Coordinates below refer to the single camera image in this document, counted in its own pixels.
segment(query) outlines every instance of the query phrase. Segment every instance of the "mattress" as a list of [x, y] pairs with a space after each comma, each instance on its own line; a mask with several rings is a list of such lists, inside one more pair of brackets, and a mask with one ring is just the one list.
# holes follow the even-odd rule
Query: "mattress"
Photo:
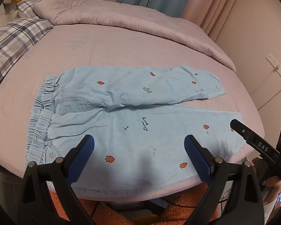
[[[24, 175], [30, 111], [46, 75], [59, 75], [72, 67], [87, 65], [171, 68], [181, 64], [215, 74], [227, 91], [226, 95], [210, 100], [182, 104], [241, 112], [245, 125], [264, 137], [260, 116], [248, 92], [230, 68], [213, 58], [174, 41], [124, 28], [58, 25], [12, 67], [0, 85], [0, 165], [20, 177]], [[252, 150], [245, 145], [229, 161], [238, 162]], [[149, 200], [188, 189], [200, 182], [199, 177], [194, 176], [158, 191], [102, 200]]]

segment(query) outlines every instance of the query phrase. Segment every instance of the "striped fabric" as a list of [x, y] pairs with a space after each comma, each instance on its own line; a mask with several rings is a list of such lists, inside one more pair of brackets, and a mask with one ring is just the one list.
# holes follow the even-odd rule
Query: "striped fabric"
[[16, 19], [0, 28], [0, 82], [21, 56], [52, 28], [45, 19]]
[[34, 13], [33, 5], [40, 0], [23, 1], [17, 4], [19, 17], [20, 18], [34, 18], [39, 19], [40, 17]]

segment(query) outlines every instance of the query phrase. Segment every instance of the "folded pink quilt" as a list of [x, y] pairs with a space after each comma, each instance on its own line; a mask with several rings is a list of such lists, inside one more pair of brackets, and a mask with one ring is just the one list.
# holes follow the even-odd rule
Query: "folded pink quilt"
[[41, 0], [33, 9], [53, 25], [116, 26], [173, 40], [236, 71], [231, 59], [197, 25], [154, 9], [104, 0]]

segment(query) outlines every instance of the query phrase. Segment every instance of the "power strip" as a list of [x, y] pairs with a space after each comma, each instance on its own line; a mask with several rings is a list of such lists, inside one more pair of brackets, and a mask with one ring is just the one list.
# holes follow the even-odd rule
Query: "power strip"
[[278, 70], [277, 70], [277, 73], [280, 75], [281, 77], [281, 64], [277, 61], [277, 59], [271, 54], [269, 53], [267, 56], [266, 56], [266, 59], [270, 62], [270, 64], [276, 68], [276, 67], [279, 67]]

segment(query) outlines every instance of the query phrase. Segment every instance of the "wall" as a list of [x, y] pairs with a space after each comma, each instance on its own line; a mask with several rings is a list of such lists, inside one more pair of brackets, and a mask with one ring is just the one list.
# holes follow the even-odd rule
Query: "wall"
[[[279, 0], [235, 0], [216, 43], [235, 63], [236, 74], [257, 109], [281, 89], [280, 76], [277, 72], [271, 74], [273, 67], [265, 59], [271, 52], [281, 64]], [[265, 139], [276, 146], [281, 127], [281, 92], [261, 108], [259, 114]]]

